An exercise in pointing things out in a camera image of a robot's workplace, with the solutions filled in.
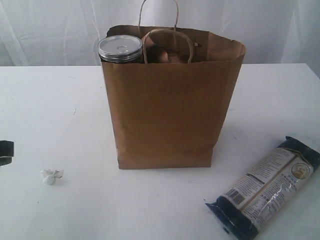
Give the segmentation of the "dark can with pull-tab lid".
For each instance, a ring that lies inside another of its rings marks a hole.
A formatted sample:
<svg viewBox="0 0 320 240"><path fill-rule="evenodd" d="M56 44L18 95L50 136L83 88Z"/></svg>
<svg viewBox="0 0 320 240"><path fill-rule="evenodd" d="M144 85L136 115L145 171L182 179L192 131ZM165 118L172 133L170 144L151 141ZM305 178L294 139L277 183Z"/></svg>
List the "dark can with pull-tab lid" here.
<svg viewBox="0 0 320 240"><path fill-rule="evenodd" d="M133 35L107 36L98 43L98 54L102 62L142 63L143 43L140 38Z"/></svg>

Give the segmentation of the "brown pouch with orange label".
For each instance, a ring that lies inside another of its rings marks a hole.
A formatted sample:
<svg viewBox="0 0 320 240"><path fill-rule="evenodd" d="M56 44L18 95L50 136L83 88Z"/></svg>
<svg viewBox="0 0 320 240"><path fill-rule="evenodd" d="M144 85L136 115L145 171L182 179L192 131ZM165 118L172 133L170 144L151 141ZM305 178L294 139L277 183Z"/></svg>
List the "brown pouch with orange label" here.
<svg viewBox="0 0 320 240"><path fill-rule="evenodd" d="M188 55L183 55L179 51L157 44L150 36L145 35L141 41L145 41L146 57L150 64L186 64L188 62Z"/></svg>

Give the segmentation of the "brown paper shopping bag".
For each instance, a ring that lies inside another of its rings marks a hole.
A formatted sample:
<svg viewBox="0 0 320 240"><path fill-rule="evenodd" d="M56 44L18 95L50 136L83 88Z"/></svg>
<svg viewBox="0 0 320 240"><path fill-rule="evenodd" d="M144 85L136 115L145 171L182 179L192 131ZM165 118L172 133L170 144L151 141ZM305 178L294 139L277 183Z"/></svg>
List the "brown paper shopping bag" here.
<svg viewBox="0 0 320 240"><path fill-rule="evenodd" d="M209 31L116 25L107 37L144 36L188 55L187 63L101 61L118 167L210 167L246 47Z"/></svg>

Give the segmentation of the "long noodle package black ends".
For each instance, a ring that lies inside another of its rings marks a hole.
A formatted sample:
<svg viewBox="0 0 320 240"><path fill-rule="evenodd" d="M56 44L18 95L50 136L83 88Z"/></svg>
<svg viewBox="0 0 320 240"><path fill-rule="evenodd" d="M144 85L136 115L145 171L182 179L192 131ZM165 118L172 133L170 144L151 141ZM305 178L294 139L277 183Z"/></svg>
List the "long noodle package black ends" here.
<svg viewBox="0 0 320 240"><path fill-rule="evenodd" d="M206 206L227 234L253 240L320 167L320 152L292 136Z"/></svg>

